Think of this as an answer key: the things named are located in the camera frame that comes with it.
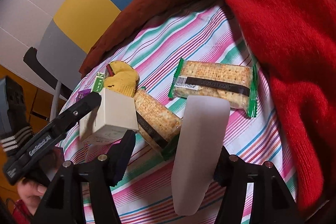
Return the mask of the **person hand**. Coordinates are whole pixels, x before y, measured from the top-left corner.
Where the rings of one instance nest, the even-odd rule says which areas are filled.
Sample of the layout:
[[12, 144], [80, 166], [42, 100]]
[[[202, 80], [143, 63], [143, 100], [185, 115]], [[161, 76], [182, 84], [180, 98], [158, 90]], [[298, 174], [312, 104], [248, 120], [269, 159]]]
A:
[[17, 189], [29, 212], [34, 215], [47, 188], [33, 180], [24, 178], [18, 182]]

